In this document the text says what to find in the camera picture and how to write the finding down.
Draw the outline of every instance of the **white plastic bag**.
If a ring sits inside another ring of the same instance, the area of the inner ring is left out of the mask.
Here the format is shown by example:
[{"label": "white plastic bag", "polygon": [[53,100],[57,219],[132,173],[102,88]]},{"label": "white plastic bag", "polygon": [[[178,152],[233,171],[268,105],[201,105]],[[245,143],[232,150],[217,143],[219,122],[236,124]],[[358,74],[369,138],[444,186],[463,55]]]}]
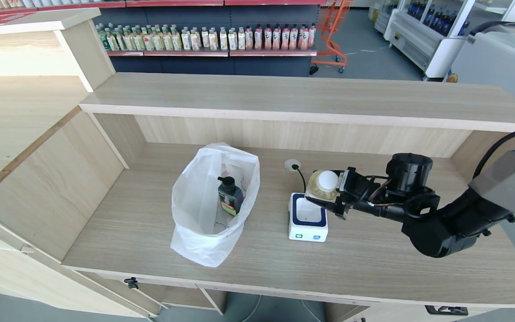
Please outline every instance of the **white plastic bag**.
[{"label": "white plastic bag", "polygon": [[[219,203],[218,177],[233,177],[244,192],[237,216]],[[241,236],[259,190],[258,157],[225,143],[206,145],[186,166],[172,187],[176,223],[170,247],[190,261],[218,267]]]}]

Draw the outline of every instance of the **wooden panel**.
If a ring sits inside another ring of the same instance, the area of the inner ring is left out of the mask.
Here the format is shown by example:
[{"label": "wooden panel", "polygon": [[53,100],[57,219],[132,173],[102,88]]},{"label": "wooden panel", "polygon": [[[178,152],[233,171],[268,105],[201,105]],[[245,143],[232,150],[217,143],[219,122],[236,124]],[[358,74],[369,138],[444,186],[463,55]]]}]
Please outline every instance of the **wooden panel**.
[{"label": "wooden panel", "polygon": [[170,306],[182,306],[185,308],[210,309],[214,306],[199,289],[166,287],[163,285],[141,283],[139,291],[159,302]]},{"label": "wooden panel", "polygon": [[92,20],[66,30],[55,31],[59,43],[77,68],[80,81],[88,92],[92,92],[114,75],[114,67],[96,33]]},{"label": "wooden panel", "polygon": [[347,322],[361,321],[365,318],[367,322],[454,322],[455,320],[463,320],[471,316],[495,310],[496,308],[470,308],[468,307],[468,316],[450,316],[450,315],[431,315],[426,311],[423,305],[411,304],[392,304],[382,303],[371,306],[362,312],[357,313]]},{"label": "wooden panel", "polygon": [[[288,157],[301,161],[306,176],[313,169],[348,166],[364,175],[384,175],[390,160],[385,155],[246,149],[259,157],[261,185],[243,234],[220,267],[210,269],[185,259],[170,249],[170,196],[199,147],[148,143],[110,189],[63,265],[137,278],[163,276],[204,287],[515,307],[515,248],[499,226],[474,247],[446,258],[421,255],[398,222],[356,211],[350,211],[346,221],[328,217],[325,243],[288,240],[287,200],[302,190],[299,175],[283,166]],[[466,182],[450,159],[433,160],[427,185],[442,196],[443,206],[462,194]],[[322,279],[320,271],[327,272]]]},{"label": "wooden panel", "polygon": [[450,157],[470,131],[312,122],[135,116],[148,142]]},{"label": "wooden panel", "polygon": [[0,35],[0,76],[78,76],[53,31]]},{"label": "wooden panel", "polygon": [[[496,141],[506,134],[507,133],[487,131],[473,131],[470,134],[451,157],[456,169],[458,169],[464,179],[468,181],[472,180],[472,174],[474,174],[474,170],[478,166],[480,159],[482,159],[486,151],[488,151]],[[490,159],[488,159],[483,169],[490,167],[494,161],[498,160],[504,153],[511,149],[515,149],[515,137],[501,145],[492,154]]]},{"label": "wooden panel", "polygon": [[325,303],[325,320],[327,322],[351,322],[355,315],[369,306]]},{"label": "wooden panel", "polygon": [[0,250],[0,287],[57,308],[142,316],[18,251]]},{"label": "wooden panel", "polygon": [[515,97],[476,84],[116,73],[80,107],[110,114],[515,131]]},{"label": "wooden panel", "polygon": [[91,114],[114,153],[128,169],[142,152],[146,139],[133,115]]},{"label": "wooden panel", "polygon": [[0,225],[61,261],[121,171],[80,112],[0,183]]},{"label": "wooden panel", "polygon": [[224,315],[225,313],[225,301],[228,296],[228,292],[217,291],[215,289],[203,289],[200,288],[200,291],[204,293],[204,296],[210,301],[212,306],[218,311],[220,315]]},{"label": "wooden panel", "polygon": [[[103,279],[109,279],[109,280],[117,280],[117,281],[124,281],[125,279],[128,279],[131,277],[130,275],[116,275],[116,274],[108,274],[108,273],[97,273],[100,277]],[[156,284],[156,285],[165,285],[168,287],[181,287],[181,288],[198,288],[196,284],[192,282],[185,282],[177,279],[145,279],[143,277],[139,280],[140,283],[146,283],[146,284]]]},{"label": "wooden panel", "polygon": [[[7,249],[7,251],[15,251],[16,249],[22,249],[23,245],[24,244],[16,237],[12,236],[8,232],[4,231],[4,229],[0,228],[0,249]],[[106,281],[100,279],[99,277],[95,277],[92,273],[84,273],[83,275],[82,273],[71,271],[65,267],[62,267],[56,261],[53,261],[49,257],[42,255],[36,250],[33,250],[32,253],[29,253],[29,257],[34,261],[37,261],[39,264],[48,267],[52,271],[55,271],[56,273],[63,275],[67,279],[70,279],[71,281],[73,281],[73,283],[80,284],[86,289],[88,289],[90,294],[89,301],[92,301],[96,296],[101,296],[102,298],[106,298],[112,301],[113,304],[122,305],[130,311],[139,314],[140,316],[147,316],[149,314],[158,313],[159,308],[154,302],[150,301],[148,298],[139,297],[139,295],[130,292],[129,289],[125,287],[116,288],[115,285],[115,287],[113,288],[112,285],[109,285],[110,281]],[[0,281],[1,294],[30,298],[28,297],[29,293],[24,294],[20,292],[21,289],[14,288],[14,285],[8,285],[4,281]]]},{"label": "wooden panel", "polygon": [[88,280],[108,289],[113,294],[119,295],[121,298],[131,302],[137,307],[145,310],[146,312],[156,315],[159,313],[160,307],[155,301],[143,296],[132,289],[129,289],[127,284],[118,281],[103,279],[98,274],[90,273],[88,271],[78,271],[78,274],[83,275]]},{"label": "wooden panel", "polygon": [[77,77],[0,77],[0,171],[88,93]]}]

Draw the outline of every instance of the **wooden shelf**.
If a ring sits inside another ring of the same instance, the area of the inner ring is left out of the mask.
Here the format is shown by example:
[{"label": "wooden shelf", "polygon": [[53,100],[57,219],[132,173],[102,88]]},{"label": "wooden shelf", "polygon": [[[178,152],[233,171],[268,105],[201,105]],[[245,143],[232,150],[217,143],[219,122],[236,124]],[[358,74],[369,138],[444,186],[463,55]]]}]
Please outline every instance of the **wooden shelf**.
[{"label": "wooden shelf", "polygon": [[[418,253],[398,222],[355,211],[349,212],[346,221],[328,217],[325,243],[288,240],[287,200],[303,187],[299,176],[284,168],[286,159],[299,159],[305,174],[354,166],[362,174],[384,175],[390,160],[386,155],[245,148],[259,157],[261,186],[243,234],[220,267],[193,263],[170,249],[174,231],[170,196],[174,182],[199,148],[147,143],[103,199],[63,265],[218,283],[240,292],[252,285],[252,289],[297,295],[515,304],[515,249],[499,226],[470,250],[441,259]],[[466,181],[450,159],[434,161],[427,185],[442,196],[444,205],[466,189]],[[320,279],[319,272],[327,272],[328,267],[330,273]]]},{"label": "wooden shelf", "polygon": [[[198,94],[188,100],[176,95],[185,86]],[[476,84],[116,73],[80,107],[107,114],[515,131],[515,97]]]},{"label": "wooden shelf", "polygon": [[139,291],[160,304],[215,310],[204,293],[197,288],[168,287],[164,285],[139,283]]}]

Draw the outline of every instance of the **black cable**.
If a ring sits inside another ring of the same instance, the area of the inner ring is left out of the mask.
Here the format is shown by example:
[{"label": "black cable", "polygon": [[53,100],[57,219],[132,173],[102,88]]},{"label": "black cable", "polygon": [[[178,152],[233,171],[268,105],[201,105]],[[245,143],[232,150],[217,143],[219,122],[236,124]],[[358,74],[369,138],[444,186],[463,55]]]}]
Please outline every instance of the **black cable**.
[{"label": "black cable", "polygon": [[474,171],[474,174],[472,175],[472,179],[478,177],[480,172],[482,172],[482,168],[484,167],[484,165],[486,165],[486,162],[488,161],[488,159],[490,159],[490,157],[496,151],[496,149],[498,149],[503,143],[512,139],[513,137],[515,137],[515,132],[505,135],[503,138],[496,141],[496,143],[494,143],[492,145],[492,147],[490,147],[488,149],[488,151],[486,151],[486,154],[484,155],[484,157],[482,157],[482,159],[480,159],[480,162],[476,166],[476,170]]},{"label": "black cable", "polygon": [[305,184],[305,178],[303,177],[303,173],[301,173],[301,170],[299,168],[296,169],[299,175],[301,176],[301,179],[303,181],[303,193],[307,190],[307,185]]}]

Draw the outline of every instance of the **shopping cart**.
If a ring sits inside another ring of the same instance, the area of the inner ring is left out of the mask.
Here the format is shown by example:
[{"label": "shopping cart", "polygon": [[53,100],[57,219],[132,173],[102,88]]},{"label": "shopping cart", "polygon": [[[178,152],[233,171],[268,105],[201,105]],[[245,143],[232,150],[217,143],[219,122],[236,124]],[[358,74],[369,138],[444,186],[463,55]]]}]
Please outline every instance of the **shopping cart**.
[{"label": "shopping cart", "polygon": [[327,0],[327,4],[321,7],[318,30],[321,31],[321,39],[325,43],[325,51],[318,51],[317,57],[335,55],[335,61],[316,60],[313,64],[341,66],[339,73],[345,71],[347,56],[341,52],[339,43],[331,40],[334,33],[339,30],[345,15],[349,11],[353,0]]}]

